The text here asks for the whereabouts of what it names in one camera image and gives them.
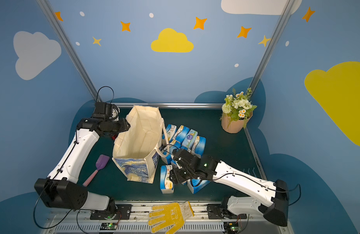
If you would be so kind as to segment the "purple pink spatula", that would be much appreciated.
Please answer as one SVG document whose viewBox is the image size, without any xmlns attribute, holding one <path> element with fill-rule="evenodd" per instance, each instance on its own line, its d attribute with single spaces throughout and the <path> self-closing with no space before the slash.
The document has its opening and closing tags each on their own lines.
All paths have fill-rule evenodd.
<svg viewBox="0 0 360 234">
<path fill-rule="evenodd" d="M 96 174 L 102 170 L 107 163 L 109 162 L 110 157 L 107 155 L 100 155 L 98 160 L 96 161 L 96 170 L 88 177 L 88 179 L 82 184 L 84 187 L 87 187 L 90 182 L 93 180 L 93 178 L 96 176 Z"/>
</svg>

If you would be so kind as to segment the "flower pot with white flowers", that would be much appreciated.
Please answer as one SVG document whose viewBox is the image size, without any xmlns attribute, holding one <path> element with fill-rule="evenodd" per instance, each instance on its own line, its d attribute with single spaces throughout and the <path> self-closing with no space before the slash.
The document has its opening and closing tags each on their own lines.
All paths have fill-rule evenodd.
<svg viewBox="0 0 360 234">
<path fill-rule="evenodd" d="M 237 93 L 233 89 L 233 94 L 226 95 L 222 105 L 221 124 L 224 131 L 230 134 L 236 134 L 243 128 L 247 127 L 247 123 L 253 116 L 254 110 L 257 108 L 250 101 L 252 89 L 248 88 L 246 92 Z"/>
</svg>

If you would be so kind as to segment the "teal cartoon tissue pack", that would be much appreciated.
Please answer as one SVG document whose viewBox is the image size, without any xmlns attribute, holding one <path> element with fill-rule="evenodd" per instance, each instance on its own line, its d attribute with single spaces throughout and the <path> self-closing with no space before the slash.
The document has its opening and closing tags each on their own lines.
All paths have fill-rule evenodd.
<svg viewBox="0 0 360 234">
<path fill-rule="evenodd" d="M 186 135 L 184 141 L 182 142 L 182 147 L 185 147 L 187 149 L 191 149 L 197 136 L 198 136 L 198 132 L 191 129 L 188 132 L 188 134 Z"/>
</svg>

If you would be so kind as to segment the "blue white tissue pack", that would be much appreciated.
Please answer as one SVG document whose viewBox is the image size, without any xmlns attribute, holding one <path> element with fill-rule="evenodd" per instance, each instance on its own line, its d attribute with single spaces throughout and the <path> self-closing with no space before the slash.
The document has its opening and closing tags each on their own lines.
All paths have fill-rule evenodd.
<svg viewBox="0 0 360 234">
<path fill-rule="evenodd" d="M 163 194 L 174 193 L 174 183 L 170 180 L 172 165 L 163 165 L 160 168 L 160 190 Z"/>
<path fill-rule="evenodd" d="M 179 143 L 182 143 L 186 137 L 186 135 L 189 133 L 190 129 L 184 125 L 181 125 L 174 136 L 172 137 L 173 140 L 178 141 Z"/>
<path fill-rule="evenodd" d="M 162 161 L 166 165 L 170 165 L 171 161 L 172 161 L 173 151 L 180 149 L 180 147 L 181 147 L 181 144 L 177 140 L 173 140 L 169 144 L 165 145 L 161 151 L 162 154 L 164 155 L 164 157 L 161 157 Z"/>
<path fill-rule="evenodd" d="M 187 181 L 187 186 L 192 194 L 196 194 L 209 183 L 210 180 L 189 179 Z"/>
<path fill-rule="evenodd" d="M 204 153 L 206 145 L 206 138 L 203 136 L 197 136 L 191 149 L 191 154 L 201 158 Z"/>
<path fill-rule="evenodd" d="M 176 131 L 177 131 L 176 125 L 168 124 L 165 129 L 167 135 L 165 134 L 162 135 L 162 144 L 166 145 L 166 140 L 168 140 L 168 142 L 170 143 L 173 140 L 173 136 L 175 135 Z"/>
</svg>

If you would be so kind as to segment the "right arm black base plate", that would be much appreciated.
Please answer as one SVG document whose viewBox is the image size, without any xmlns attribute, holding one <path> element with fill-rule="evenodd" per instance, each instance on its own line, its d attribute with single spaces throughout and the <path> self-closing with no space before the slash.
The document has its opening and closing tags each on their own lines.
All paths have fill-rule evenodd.
<svg viewBox="0 0 360 234">
<path fill-rule="evenodd" d="M 247 219 L 247 214 L 233 214 L 220 204 L 207 204 L 208 219 Z"/>
</svg>

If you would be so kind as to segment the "yellow knit work glove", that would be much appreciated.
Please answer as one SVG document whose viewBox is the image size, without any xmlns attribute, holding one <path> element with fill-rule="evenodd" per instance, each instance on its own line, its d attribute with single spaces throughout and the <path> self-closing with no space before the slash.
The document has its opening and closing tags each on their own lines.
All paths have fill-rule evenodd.
<svg viewBox="0 0 360 234">
<path fill-rule="evenodd" d="M 149 213 L 148 225 L 151 226 L 151 233 L 155 234 L 165 228 L 169 228 L 166 234 L 175 234 L 185 222 L 194 216 L 190 202 L 173 202 L 164 205 L 155 205 Z"/>
</svg>

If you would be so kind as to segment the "cream canvas tote bag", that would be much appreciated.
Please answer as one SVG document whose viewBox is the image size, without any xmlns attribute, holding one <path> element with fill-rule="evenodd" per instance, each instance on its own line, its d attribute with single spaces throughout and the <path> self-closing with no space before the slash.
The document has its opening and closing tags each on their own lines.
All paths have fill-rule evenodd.
<svg viewBox="0 0 360 234">
<path fill-rule="evenodd" d="M 152 184 L 165 131 L 158 107 L 135 105 L 126 116 L 130 128 L 114 141 L 113 162 L 128 181 Z"/>
</svg>

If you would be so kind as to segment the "left green circuit board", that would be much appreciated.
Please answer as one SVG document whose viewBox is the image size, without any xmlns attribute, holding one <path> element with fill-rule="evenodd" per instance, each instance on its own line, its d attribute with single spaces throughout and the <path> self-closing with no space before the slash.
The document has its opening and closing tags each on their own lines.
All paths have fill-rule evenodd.
<svg viewBox="0 0 360 234">
<path fill-rule="evenodd" d="M 117 223 L 102 223 L 100 230 L 101 231 L 115 231 L 118 228 Z"/>
</svg>

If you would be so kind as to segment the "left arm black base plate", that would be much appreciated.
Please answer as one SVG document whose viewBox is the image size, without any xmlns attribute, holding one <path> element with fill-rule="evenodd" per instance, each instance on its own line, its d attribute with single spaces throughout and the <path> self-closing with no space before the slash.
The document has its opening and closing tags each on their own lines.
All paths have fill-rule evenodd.
<svg viewBox="0 0 360 234">
<path fill-rule="evenodd" d="M 105 211 L 93 210 L 90 220 L 129 220 L 131 209 L 131 204 L 115 204 Z"/>
</svg>

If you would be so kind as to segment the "aluminium rail front frame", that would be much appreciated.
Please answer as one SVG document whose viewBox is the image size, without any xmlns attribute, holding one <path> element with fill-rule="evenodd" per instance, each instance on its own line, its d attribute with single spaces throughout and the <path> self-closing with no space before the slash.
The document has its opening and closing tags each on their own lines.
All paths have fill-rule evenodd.
<svg viewBox="0 0 360 234">
<path fill-rule="evenodd" d="M 43 234 L 292 234 L 290 224 L 277 226 L 255 210 L 258 202 L 236 198 L 228 211 L 217 202 L 119 202 L 112 219 L 95 211 L 51 212 Z"/>
</svg>

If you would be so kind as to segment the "right green circuit board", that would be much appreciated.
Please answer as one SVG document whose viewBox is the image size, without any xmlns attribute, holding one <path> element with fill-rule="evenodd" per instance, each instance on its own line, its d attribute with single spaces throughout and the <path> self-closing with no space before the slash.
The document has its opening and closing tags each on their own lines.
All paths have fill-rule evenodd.
<svg viewBox="0 0 360 234">
<path fill-rule="evenodd" d="M 224 222 L 223 223 L 224 234 L 238 234 L 242 228 L 237 223 Z"/>
</svg>

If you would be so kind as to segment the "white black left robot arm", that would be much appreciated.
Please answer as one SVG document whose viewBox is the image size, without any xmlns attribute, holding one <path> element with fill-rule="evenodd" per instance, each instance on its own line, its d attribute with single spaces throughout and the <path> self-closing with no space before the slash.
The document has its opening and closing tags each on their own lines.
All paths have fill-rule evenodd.
<svg viewBox="0 0 360 234">
<path fill-rule="evenodd" d="M 34 185 L 44 205 L 48 208 L 115 213 L 117 209 L 113 198 L 91 193 L 77 182 L 85 160 L 99 138 L 126 132 L 129 128 L 130 124 L 124 118 L 82 119 L 77 124 L 72 143 L 58 165 L 47 178 L 38 179 Z"/>
</svg>

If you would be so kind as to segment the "green circuit board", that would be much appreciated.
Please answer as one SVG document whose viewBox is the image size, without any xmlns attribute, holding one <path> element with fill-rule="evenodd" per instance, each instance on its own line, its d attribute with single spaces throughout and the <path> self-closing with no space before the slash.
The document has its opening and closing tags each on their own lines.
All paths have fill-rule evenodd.
<svg viewBox="0 0 360 234">
<path fill-rule="evenodd" d="M 224 234 L 238 234 L 242 228 L 237 223 L 224 222 L 223 223 Z"/>
<path fill-rule="evenodd" d="M 117 223 L 102 223 L 100 230 L 101 231 L 115 231 L 118 228 Z"/>
</svg>

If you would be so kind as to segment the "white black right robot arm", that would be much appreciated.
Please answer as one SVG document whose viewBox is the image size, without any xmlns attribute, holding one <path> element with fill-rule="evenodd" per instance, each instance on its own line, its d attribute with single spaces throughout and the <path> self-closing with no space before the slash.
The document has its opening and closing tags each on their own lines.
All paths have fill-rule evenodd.
<svg viewBox="0 0 360 234">
<path fill-rule="evenodd" d="M 210 156 L 199 158 L 185 149 L 175 150 L 172 158 L 178 165 L 170 171 L 170 180 L 174 184 L 199 179 L 227 185 L 254 199 L 250 203 L 250 210 L 255 210 L 277 226 L 288 225 L 289 190 L 285 181 L 259 179 L 221 160 Z"/>
</svg>

